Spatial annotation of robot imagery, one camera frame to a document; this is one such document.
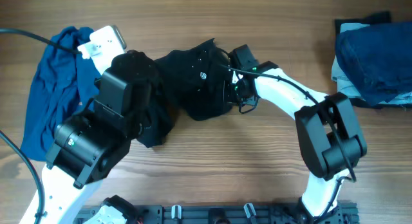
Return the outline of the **black polo shirt with logo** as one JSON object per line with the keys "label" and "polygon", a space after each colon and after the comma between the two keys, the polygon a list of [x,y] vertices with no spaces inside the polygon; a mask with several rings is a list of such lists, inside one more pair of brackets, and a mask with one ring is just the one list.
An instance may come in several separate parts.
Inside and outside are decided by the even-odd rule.
{"label": "black polo shirt with logo", "polygon": [[231,73],[225,51],[209,39],[190,50],[173,50],[155,60],[160,85],[148,107],[151,125],[137,141],[150,148],[162,145],[174,127],[173,109],[184,110],[193,120],[203,121],[228,113],[224,83]]}

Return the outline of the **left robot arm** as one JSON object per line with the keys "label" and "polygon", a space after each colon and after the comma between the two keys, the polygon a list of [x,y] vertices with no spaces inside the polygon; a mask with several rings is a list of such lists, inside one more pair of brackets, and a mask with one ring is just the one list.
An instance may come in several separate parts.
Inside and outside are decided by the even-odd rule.
{"label": "left robot arm", "polygon": [[37,190],[21,223],[71,223],[85,201],[149,127],[147,108],[158,84],[155,62],[129,50],[95,81],[98,94],[55,130]]}

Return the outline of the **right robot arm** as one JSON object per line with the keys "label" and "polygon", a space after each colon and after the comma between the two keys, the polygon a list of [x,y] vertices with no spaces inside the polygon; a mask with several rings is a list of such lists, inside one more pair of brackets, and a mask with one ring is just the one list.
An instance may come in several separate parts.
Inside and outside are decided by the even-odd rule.
{"label": "right robot arm", "polygon": [[344,182],[357,181],[354,168],[367,145],[350,99],[314,91],[273,62],[259,63],[247,45],[227,54],[232,73],[223,98],[238,107],[267,100],[295,120],[301,157],[310,171],[296,204],[268,207],[269,223],[359,223],[356,204],[337,200]]}

